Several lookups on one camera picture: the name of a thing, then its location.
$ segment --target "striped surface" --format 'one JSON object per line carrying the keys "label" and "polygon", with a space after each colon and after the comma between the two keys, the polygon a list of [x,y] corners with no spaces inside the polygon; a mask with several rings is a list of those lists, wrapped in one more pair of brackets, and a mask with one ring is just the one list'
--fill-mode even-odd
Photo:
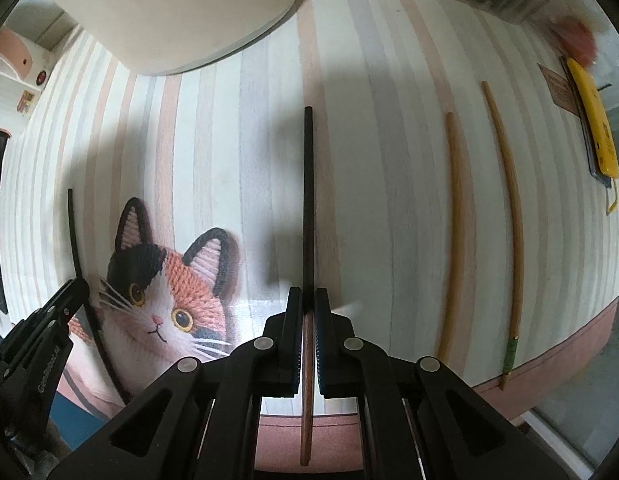
{"label": "striped surface", "polygon": [[[301,283],[302,111],[315,111],[317,282],[357,335],[415,360],[435,351],[448,272],[451,197],[444,113],[467,159],[463,305],[451,367],[470,384],[500,372],[511,302],[504,174],[480,91],[509,136],[523,207],[525,281],[515,366],[576,332],[619,293],[619,210],[587,170],[576,116],[556,107],[534,32],[452,0],[302,0],[248,48],[178,76],[125,69],[78,32],[0,194],[2,274],[14,321],[72,277],[65,192],[91,283],[105,274],[126,200],[147,205],[159,243],[184,251],[218,226],[238,241],[233,301],[243,340]],[[347,412],[317,399],[317,412]],[[266,403],[298,413],[299,402]]]}

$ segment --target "cat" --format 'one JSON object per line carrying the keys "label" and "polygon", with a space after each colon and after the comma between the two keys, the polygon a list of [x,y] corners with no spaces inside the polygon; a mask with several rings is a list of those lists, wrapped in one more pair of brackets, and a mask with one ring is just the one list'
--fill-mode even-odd
{"label": "cat", "polygon": [[123,208],[107,279],[100,280],[102,337],[123,387],[137,394],[184,356],[202,362],[232,349],[221,302],[230,238],[211,228],[183,254],[152,242],[134,197]]}

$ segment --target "yellow strap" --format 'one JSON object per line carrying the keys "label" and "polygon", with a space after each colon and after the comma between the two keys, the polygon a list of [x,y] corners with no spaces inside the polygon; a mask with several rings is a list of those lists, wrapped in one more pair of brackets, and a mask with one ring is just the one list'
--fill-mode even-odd
{"label": "yellow strap", "polygon": [[619,189],[618,189],[618,187],[616,187],[616,179],[613,178],[611,181],[614,183],[614,196],[615,197],[614,197],[614,202],[607,209],[607,214],[608,215],[612,214],[616,210],[618,205],[619,205]]}

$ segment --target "cat eye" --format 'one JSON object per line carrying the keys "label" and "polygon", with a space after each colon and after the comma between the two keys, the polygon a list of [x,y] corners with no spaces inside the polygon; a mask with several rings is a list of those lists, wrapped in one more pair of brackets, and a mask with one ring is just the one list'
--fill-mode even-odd
{"label": "cat eye", "polygon": [[132,283],[128,292],[134,306],[143,306],[145,304],[145,293],[137,283]]}
{"label": "cat eye", "polygon": [[190,332],[194,326],[194,319],[192,318],[192,314],[186,310],[175,308],[172,311],[172,323],[174,323],[177,329],[183,332]]}

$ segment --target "gray floor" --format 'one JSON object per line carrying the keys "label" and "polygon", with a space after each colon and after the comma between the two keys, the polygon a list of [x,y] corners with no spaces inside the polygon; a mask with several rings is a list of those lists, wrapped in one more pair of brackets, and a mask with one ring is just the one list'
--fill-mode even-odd
{"label": "gray floor", "polygon": [[[619,132],[614,141],[619,158]],[[605,348],[536,411],[592,466],[602,462],[619,436],[619,306]]]}

